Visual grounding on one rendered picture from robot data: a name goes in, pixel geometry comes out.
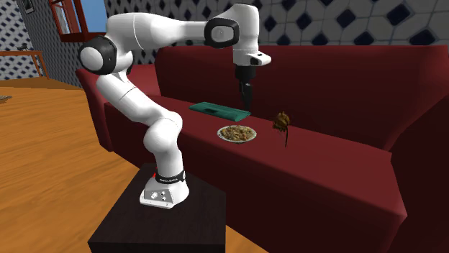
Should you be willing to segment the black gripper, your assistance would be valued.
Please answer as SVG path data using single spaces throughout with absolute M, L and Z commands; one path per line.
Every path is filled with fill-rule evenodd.
M 256 76 L 256 66 L 235 66 L 235 77 L 239 80 L 239 91 L 244 105 L 244 110 L 250 111 L 253 100 L 253 87 L 250 81 Z

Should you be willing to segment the flat teal box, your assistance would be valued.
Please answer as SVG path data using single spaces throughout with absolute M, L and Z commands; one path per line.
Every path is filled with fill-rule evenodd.
M 222 119 L 227 119 L 230 121 L 241 121 L 250 115 L 249 111 L 244 111 L 240 109 L 234 109 L 227 106 L 221 106 L 214 103 L 201 102 L 191 105 L 189 107 L 192 111 L 197 111 L 203 114 L 208 114 L 211 116 L 219 117 Z

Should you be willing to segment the plate of noodles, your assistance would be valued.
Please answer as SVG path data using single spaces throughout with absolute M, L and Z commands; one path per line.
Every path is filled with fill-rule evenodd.
M 255 139 L 257 132 L 248 126 L 231 125 L 219 129 L 217 135 L 225 141 L 241 144 Z

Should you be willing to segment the brown dried flower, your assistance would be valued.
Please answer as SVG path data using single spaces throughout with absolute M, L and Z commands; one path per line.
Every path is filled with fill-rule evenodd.
M 290 118 L 284 111 L 279 112 L 273 120 L 272 128 L 285 134 L 285 147 L 287 147 L 289 138 L 289 125 Z

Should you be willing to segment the dark red sofa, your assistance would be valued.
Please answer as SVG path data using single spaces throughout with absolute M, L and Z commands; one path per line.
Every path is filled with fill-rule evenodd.
M 231 49 L 177 46 L 129 79 L 183 118 L 187 172 L 223 190 L 227 223 L 269 253 L 449 253 L 449 54 L 443 45 L 264 45 L 254 140 L 192 111 L 241 108 Z M 289 138 L 272 128 L 284 111 Z

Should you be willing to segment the dark robot stand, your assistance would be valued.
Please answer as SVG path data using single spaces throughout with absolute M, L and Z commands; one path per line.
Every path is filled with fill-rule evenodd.
M 154 164 L 140 168 L 88 240 L 91 253 L 225 253 L 225 193 L 188 173 L 185 201 L 144 206 L 139 197 L 154 172 Z

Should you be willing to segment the red framed window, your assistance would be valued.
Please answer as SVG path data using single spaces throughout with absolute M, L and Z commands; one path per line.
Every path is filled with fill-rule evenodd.
M 104 0 L 48 0 L 61 42 L 86 42 L 106 33 Z

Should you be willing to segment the wooden side table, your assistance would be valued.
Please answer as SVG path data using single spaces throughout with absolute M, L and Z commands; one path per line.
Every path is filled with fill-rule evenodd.
M 0 51 L 0 81 L 37 77 L 49 79 L 42 51 Z

